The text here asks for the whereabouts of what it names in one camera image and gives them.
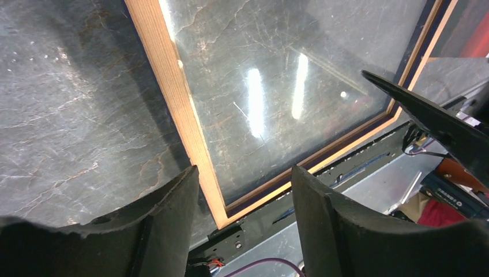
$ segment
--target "picture frame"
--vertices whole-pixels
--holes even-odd
[[[396,74],[397,83],[408,89],[413,88],[456,3],[456,0],[427,1]],[[201,189],[217,228],[222,229],[236,222],[289,190],[291,171],[287,170],[233,203],[225,204],[178,49],[168,32],[164,11],[161,10],[158,0],[126,0],[126,4],[182,143],[191,163],[198,166]],[[302,160],[298,165],[311,173],[317,172],[387,128],[397,120],[400,113],[400,107],[391,100],[384,113]]]

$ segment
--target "purple cable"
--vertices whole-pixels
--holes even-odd
[[[304,273],[302,273],[302,271],[295,264],[292,264],[290,261],[281,258],[265,258],[258,261],[254,261],[251,264],[245,265],[244,267],[226,275],[225,277],[233,277],[259,264],[270,263],[270,262],[286,264],[289,267],[291,267],[295,272],[297,272],[297,274],[299,274],[300,277],[306,277]]]

